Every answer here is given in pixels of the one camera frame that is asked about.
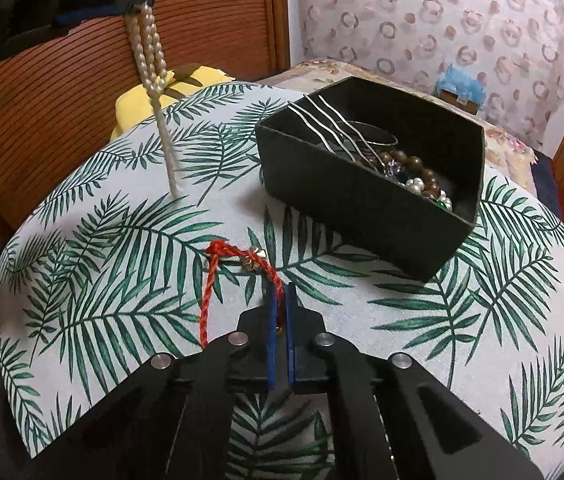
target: yellow cloth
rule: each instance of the yellow cloth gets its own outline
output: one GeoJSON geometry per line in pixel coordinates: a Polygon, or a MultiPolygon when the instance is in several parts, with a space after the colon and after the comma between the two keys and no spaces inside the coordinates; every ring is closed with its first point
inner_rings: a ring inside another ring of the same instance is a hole
{"type": "MultiPolygon", "coordinates": [[[[167,81],[173,78],[173,72],[169,70],[167,81]]],[[[184,81],[177,81],[169,84],[168,87],[185,96],[194,94],[198,90],[206,88],[217,83],[226,83],[233,79],[227,76],[217,68],[210,68],[201,66],[190,76],[191,79],[199,82],[201,86],[190,84],[184,81]]],[[[176,99],[163,95],[160,97],[160,104],[162,108],[173,104],[176,99]]],[[[153,108],[142,85],[131,88],[128,92],[123,93],[116,101],[116,125],[113,133],[111,133],[111,140],[117,139],[127,130],[133,128],[136,124],[141,123],[148,117],[153,115],[153,108]]]]}

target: red braided cord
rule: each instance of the red braided cord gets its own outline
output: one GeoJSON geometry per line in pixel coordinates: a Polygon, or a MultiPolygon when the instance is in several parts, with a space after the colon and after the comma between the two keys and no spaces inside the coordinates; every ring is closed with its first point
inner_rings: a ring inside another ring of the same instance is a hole
{"type": "Polygon", "coordinates": [[[271,267],[265,258],[261,258],[251,251],[241,251],[237,247],[227,244],[224,240],[213,240],[204,250],[206,254],[210,254],[211,261],[208,264],[208,276],[206,277],[206,287],[202,294],[202,305],[200,306],[200,344],[202,348],[206,348],[208,344],[206,326],[208,325],[208,304],[211,301],[211,291],[213,290],[213,282],[216,279],[217,266],[220,258],[223,256],[248,256],[252,261],[259,264],[267,273],[268,278],[273,282],[278,294],[278,321],[282,319],[280,307],[284,297],[284,285],[276,270],[271,267]]]}

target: pearl necklace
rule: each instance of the pearl necklace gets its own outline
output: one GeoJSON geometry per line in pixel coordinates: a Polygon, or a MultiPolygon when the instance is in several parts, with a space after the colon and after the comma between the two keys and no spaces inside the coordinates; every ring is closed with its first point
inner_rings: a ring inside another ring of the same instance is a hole
{"type": "Polygon", "coordinates": [[[175,180],[177,158],[171,136],[166,127],[162,106],[160,105],[160,96],[167,84],[166,62],[162,52],[160,35],[153,17],[153,9],[147,3],[144,3],[140,15],[142,17],[141,27],[136,14],[128,14],[124,20],[126,21],[131,48],[136,56],[137,71],[140,74],[142,86],[144,86],[146,93],[149,95],[155,121],[158,125],[166,173],[169,179],[169,189],[171,190],[171,195],[176,197],[178,194],[175,180]]]}

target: wooden door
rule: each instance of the wooden door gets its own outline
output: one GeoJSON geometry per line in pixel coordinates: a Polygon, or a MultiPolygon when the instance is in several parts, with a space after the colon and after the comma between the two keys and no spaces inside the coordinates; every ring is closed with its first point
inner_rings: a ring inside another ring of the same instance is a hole
{"type": "MultiPolygon", "coordinates": [[[[288,67],[286,0],[156,0],[169,67],[215,66],[244,80],[288,67]]],[[[122,18],[0,63],[0,214],[17,228],[108,142],[117,97],[139,84],[122,18]]]]}

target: open box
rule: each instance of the open box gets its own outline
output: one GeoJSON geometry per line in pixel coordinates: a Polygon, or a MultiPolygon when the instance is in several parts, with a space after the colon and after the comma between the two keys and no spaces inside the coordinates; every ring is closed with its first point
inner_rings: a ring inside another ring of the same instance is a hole
{"type": "MultiPolygon", "coordinates": [[[[257,124],[267,192],[424,282],[475,227],[484,172],[479,124],[399,89],[351,77],[320,89],[348,121],[372,124],[421,158],[453,202],[453,212],[375,171],[324,149],[285,107],[257,124]]],[[[306,98],[297,104],[307,110],[306,98]]]]}

